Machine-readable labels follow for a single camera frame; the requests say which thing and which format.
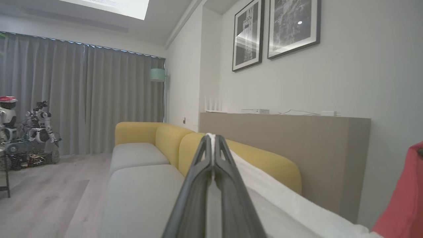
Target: ceiling light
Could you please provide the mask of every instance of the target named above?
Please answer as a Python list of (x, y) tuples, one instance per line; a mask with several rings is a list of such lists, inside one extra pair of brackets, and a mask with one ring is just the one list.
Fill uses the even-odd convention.
[(60, 0), (144, 20), (149, 0)]

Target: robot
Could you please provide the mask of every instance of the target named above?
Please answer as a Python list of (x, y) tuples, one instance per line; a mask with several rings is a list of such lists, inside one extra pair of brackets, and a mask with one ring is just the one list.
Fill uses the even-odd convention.
[(13, 110), (18, 100), (15, 97), (0, 97), (0, 143), (17, 139), (16, 112)]
[(53, 129), (50, 124), (52, 117), (50, 112), (44, 111), (47, 108), (47, 101), (37, 102), (37, 107), (32, 109), (32, 112), (26, 112), (27, 125), (27, 136), (29, 141), (36, 140), (38, 143), (56, 143), (59, 140), (56, 139)]
[[(15, 103), (14, 97), (4, 98), (5, 103)], [(32, 167), (48, 163), (59, 162), (59, 144), (61, 138), (56, 138), (53, 133), (50, 120), (51, 113), (46, 111), (47, 101), (38, 102), (37, 106), (26, 113), (27, 120), (22, 124), (23, 137), (17, 138), (17, 130), (12, 123), (16, 113), (13, 108), (15, 105), (2, 105), (0, 109), (0, 140), (3, 144), (3, 154), (6, 156), (8, 166), (11, 169), (19, 170), (25, 167)]]

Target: teal lamp shade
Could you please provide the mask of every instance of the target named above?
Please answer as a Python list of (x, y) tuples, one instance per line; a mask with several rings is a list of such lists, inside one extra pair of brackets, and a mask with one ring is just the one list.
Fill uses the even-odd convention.
[(159, 83), (165, 82), (166, 72), (163, 69), (151, 69), (150, 80), (152, 82), (159, 82)]

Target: framed picture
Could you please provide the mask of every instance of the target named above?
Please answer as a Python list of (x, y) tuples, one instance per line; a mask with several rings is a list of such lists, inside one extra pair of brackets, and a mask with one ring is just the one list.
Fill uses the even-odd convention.
[(253, 0), (235, 15), (232, 71), (261, 63), (264, 0)]
[(320, 43), (320, 11), (321, 0), (270, 0), (267, 58)]

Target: curtain rod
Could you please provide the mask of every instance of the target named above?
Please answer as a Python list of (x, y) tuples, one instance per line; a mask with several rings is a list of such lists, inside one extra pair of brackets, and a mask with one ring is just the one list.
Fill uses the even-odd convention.
[[(21, 35), (21, 36), (31, 36), (31, 35), (25, 35), (25, 34), (19, 34), (19, 33), (7, 32), (7, 31), (0, 31), (0, 33), (4, 33), (4, 34), (9, 33), (9, 34), (12, 34), (12, 35)], [(93, 48), (97, 47), (97, 48), (105, 48), (105, 49), (119, 50), (119, 51), (122, 51), (122, 52), (131, 53), (131, 54), (145, 55), (145, 56), (150, 56), (150, 57), (153, 57), (153, 58), (166, 59), (166, 58), (159, 57), (159, 56), (147, 55), (147, 54), (137, 53), (137, 52), (133, 52), (133, 51), (129, 51), (129, 50), (121, 50), (121, 49), (116, 49), (116, 48), (99, 46), (99, 45), (96, 45), (96, 44), (87, 44), (87, 43), (80, 43), (80, 42), (72, 42), (72, 41), (60, 40), (60, 39), (54, 39), (54, 38), (42, 37), (42, 36), (32, 36), (32, 37), (41, 38), (41, 39), (50, 39), (50, 40), (53, 40), (53, 41), (61, 41), (61, 42), (69, 42), (69, 43), (76, 43), (76, 44), (84, 44), (84, 45), (87, 45), (87, 46), (93, 47)]]

